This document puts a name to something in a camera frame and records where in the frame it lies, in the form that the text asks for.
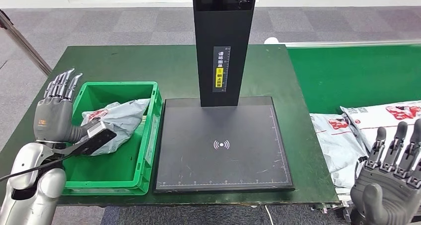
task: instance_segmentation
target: wireless charging symbol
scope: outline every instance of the wireless charging symbol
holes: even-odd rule
[[[224,147],[225,149],[229,149],[229,141],[225,140],[223,143],[219,143],[218,141],[213,142],[213,148],[217,150],[219,147]]]

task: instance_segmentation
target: gray carpet floor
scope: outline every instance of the gray carpet floor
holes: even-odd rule
[[[194,44],[191,8],[5,9],[54,67],[70,45]],[[421,39],[421,7],[282,7],[255,10],[250,44]],[[46,77],[0,30],[0,150]],[[343,224],[308,206],[269,206],[275,224]],[[269,224],[264,207],[59,207],[56,225]]]

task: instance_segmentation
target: red printed logo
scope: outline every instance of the red printed logo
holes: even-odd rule
[[[413,119],[421,112],[421,108],[417,106],[389,106],[386,110],[390,112],[397,120]]]
[[[335,130],[348,127],[348,123],[344,119],[329,119],[329,124],[332,125]]]
[[[88,115],[88,122],[92,121],[92,119],[94,119],[94,118],[101,118],[101,117],[103,117],[107,114],[108,114],[107,109],[92,112],[91,114]]]

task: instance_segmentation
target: white cable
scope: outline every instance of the white cable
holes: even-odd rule
[[[271,224],[272,224],[272,225],[274,225],[274,221],[272,220],[272,216],[271,216],[271,213],[269,213],[269,209],[268,209],[268,206],[266,206],[266,205],[265,205],[265,209],[266,209],[266,212],[268,212],[268,215],[269,215],[269,219],[271,220]]]

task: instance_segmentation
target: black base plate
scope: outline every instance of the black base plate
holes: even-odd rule
[[[156,192],[293,188],[271,97],[165,100]]]

